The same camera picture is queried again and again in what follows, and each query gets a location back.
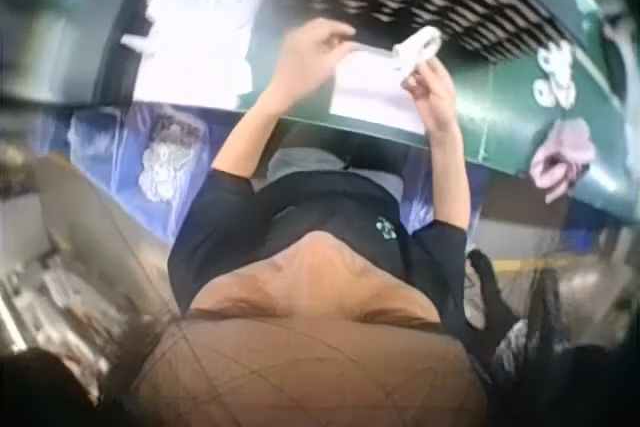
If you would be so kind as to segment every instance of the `white paper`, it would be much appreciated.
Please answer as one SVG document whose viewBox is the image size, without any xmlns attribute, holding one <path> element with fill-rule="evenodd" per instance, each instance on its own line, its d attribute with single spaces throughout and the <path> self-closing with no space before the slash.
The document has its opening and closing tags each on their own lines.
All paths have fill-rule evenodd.
<svg viewBox="0 0 640 427">
<path fill-rule="evenodd" d="M 336 69 L 331 114 L 424 134 L 424 124 L 402 84 L 391 53 L 356 51 Z"/>
</svg>

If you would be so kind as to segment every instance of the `hand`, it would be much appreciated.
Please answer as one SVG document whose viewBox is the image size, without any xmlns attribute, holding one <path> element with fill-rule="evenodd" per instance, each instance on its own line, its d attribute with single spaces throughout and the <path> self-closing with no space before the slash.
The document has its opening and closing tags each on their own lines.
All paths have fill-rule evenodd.
<svg viewBox="0 0 640 427">
<path fill-rule="evenodd" d="M 402 86 L 413 97 L 427 134 L 447 133 L 458 127 L 453 79 L 437 58 L 419 63 Z"/>
<path fill-rule="evenodd" d="M 348 24 L 317 18 L 291 31 L 284 39 L 268 90 L 278 99 L 280 113 L 311 94 L 353 50 L 355 34 Z"/>
</svg>

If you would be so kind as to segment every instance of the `sleeve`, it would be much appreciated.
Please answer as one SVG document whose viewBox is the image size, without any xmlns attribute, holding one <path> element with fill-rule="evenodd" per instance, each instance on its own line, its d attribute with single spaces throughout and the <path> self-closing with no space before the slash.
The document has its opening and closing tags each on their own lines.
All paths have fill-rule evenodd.
<svg viewBox="0 0 640 427">
<path fill-rule="evenodd" d="M 438 269 L 449 284 L 456 302 L 464 298 L 465 249 L 467 232 L 447 222 L 434 220 L 412 234 L 430 260 L 430 267 Z"/>
<path fill-rule="evenodd" d="M 225 249 L 228 235 L 223 234 L 237 230 L 230 226 L 242 217 L 240 211 L 253 195 L 249 179 L 219 170 L 208 173 L 169 254 L 169 281 L 181 312 L 188 309 L 206 282 L 224 273 L 218 272 L 217 267 L 223 262 L 214 262 L 214 259 L 229 261 Z"/>
</svg>

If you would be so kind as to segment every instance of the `green surface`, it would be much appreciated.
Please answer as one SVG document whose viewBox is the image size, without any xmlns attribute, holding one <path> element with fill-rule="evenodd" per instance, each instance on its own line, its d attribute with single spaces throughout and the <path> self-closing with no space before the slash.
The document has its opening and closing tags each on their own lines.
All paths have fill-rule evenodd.
<svg viewBox="0 0 640 427">
<path fill-rule="evenodd" d="M 583 117 L 591 129 L 597 158 L 573 195 L 624 220 L 637 221 L 640 220 L 638 189 L 631 185 L 624 167 L 623 116 L 619 104 L 610 97 L 606 85 L 603 86 L 602 78 L 605 76 L 601 69 L 605 67 L 596 33 L 599 36 L 599 27 L 596 29 L 591 25 L 587 45 L 591 69 L 585 68 L 579 59 L 574 62 L 573 78 L 578 96 L 576 104 L 568 111 L 545 109 L 535 102 L 533 81 L 546 77 L 535 55 L 491 65 L 463 50 L 446 46 L 439 57 L 449 68 L 456 84 L 467 160 L 511 175 L 526 176 L 533 152 L 553 122 L 561 117 Z M 270 40 L 266 43 L 268 47 L 261 52 L 260 65 L 254 65 L 257 92 L 245 97 L 241 106 L 243 110 L 253 104 L 261 87 L 268 82 L 279 44 L 273 42 L 273 38 Z M 594 65 L 600 72 L 599 82 L 590 73 Z M 332 86 L 321 89 L 298 106 L 291 118 L 426 146 L 421 135 L 330 114 L 331 92 Z"/>
</svg>

